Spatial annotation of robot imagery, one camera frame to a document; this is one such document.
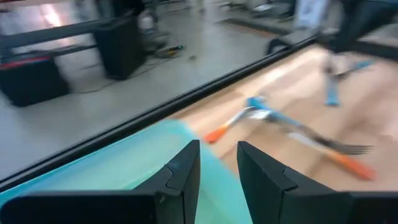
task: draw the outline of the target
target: black speaker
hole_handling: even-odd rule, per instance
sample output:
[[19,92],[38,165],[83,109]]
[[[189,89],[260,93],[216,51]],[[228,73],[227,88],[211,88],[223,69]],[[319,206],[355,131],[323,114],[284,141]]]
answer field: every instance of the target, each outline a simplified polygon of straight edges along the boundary
[[132,11],[134,15],[138,16],[145,10],[145,4],[142,0],[110,0],[109,1],[114,17],[121,17]]
[[54,58],[28,55],[0,65],[0,90],[15,106],[29,106],[70,92]]
[[99,26],[93,35],[108,78],[125,80],[145,62],[135,17],[115,19]]

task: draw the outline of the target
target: cable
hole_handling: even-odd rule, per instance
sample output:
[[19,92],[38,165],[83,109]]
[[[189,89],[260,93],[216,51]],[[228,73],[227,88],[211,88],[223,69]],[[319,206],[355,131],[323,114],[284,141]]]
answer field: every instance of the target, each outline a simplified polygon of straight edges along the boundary
[[85,66],[83,66],[83,67],[81,67],[79,69],[83,70],[83,69],[94,68],[94,67],[97,67],[98,65],[101,65],[101,64],[100,63],[95,63],[95,64],[92,64],[92,65],[85,65]]
[[[131,75],[131,76],[130,76],[129,78],[127,78],[126,80],[129,80],[129,79],[131,79],[131,78],[133,78],[133,77],[135,77],[135,76],[137,76],[137,75],[142,75],[142,74],[144,74],[144,73],[147,73],[147,72],[149,72],[149,71],[155,69],[155,68],[158,67],[159,65],[162,65],[162,64],[164,64],[164,63],[166,63],[166,62],[169,62],[169,61],[171,61],[171,60],[173,60],[173,59],[175,59],[175,58],[177,58],[177,57],[179,57],[179,56],[175,56],[175,57],[169,58],[169,59],[167,59],[167,60],[160,60],[160,61],[158,61],[158,62],[156,62],[156,63],[149,64],[149,66],[151,66],[150,68],[148,68],[148,69],[146,69],[146,70],[144,70],[144,71],[141,71],[141,72],[139,72],[139,73],[137,73],[137,74]],[[113,82],[107,83],[107,84],[105,84],[105,85],[103,85],[103,86],[101,86],[101,87],[99,87],[99,88],[97,88],[97,89],[95,89],[95,90],[74,91],[73,93],[76,93],[76,94],[95,93],[95,92],[101,91],[101,90],[105,89],[106,87],[109,87],[109,86],[111,86],[111,85],[113,85],[113,84],[116,84],[116,83],[118,83],[118,81],[113,81]]]

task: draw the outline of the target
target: gray floor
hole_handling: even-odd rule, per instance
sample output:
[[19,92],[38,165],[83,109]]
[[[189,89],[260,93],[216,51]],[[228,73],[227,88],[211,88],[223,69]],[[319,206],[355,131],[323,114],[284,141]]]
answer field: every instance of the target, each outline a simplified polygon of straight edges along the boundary
[[[150,59],[135,77],[102,89],[112,81],[104,78],[97,51],[87,50],[57,59],[73,86],[73,94],[26,108],[12,107],[0,96],[0,179],[263,57],[266,39],[218,24],[229,15],[216,4],[206,3],[204,17],[195,8],[174,11],[183,8],[174,5],[159,9],[160,27],[172,33],[171,45],[187,45],[178,58],[167,62]],[[24,6],[2,23],[12,24],[4,29],[8,34],[44,29],[58,22],[72,24],[78,22],[73,10],[69,2],[42,8]],[[43,19],[43,12],[52,19]],[[30,15],[29,20],[24,19],[26,15]],[[84,35],[19,50],[89,42],[91,37]]]

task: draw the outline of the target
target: wooden table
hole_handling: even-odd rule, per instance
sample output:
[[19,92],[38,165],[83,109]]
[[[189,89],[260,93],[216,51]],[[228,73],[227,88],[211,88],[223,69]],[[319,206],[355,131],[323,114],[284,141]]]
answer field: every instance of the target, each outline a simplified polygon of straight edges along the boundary
[[[212,146],[238,175],[236,143],[247,141],[287,166],[335,190],[398,190],[398,64],[375,58],[375,64],[352,73],[339,84],[342,106],[324,105],[326,51],[313,45],[173,114],[204,136],[245,107],[247,97],[268,92],[267,103],[324,136],[349,144],[371,144],[355,156],[376,171],[373,181],[330,162],[318,152],[289,139],[276,124],[245,119]],[[352,54],[356,61],[370,58]]]

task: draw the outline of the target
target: blue object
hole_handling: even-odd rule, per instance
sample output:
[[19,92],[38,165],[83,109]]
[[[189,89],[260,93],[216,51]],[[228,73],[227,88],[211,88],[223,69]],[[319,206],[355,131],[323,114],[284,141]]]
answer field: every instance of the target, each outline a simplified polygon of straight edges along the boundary
[[358,62],[357,64],[354,65],[353,70],[359,70],[362,68],[366,68],[368,66],[371,66],[372,64],[374,64],[374,60],[365,60],[362,62]]
[[332,75],[326,75],[326,105],[339,106],[338,82]]
[[285,115],[283,115],[281,112],[278,112],[276,110],[273,110],[269,106],[267,106],[263,100],[261,100],[259,97],[250,97],[247,99],[247,107],[254,107],[255,109],[258,110],[267,110],[271,111],[271,116],[274,116],[275,118],[286,122],[288,124],[294,125],[296,127],[302,126],[302,124],[292,118],[289,118]]
[[[40,190],[133,189],[198,139],[183,123],[166,120],[0,194],[0,206]],[[243,190],[206,144],[195,223],[252,223]]]

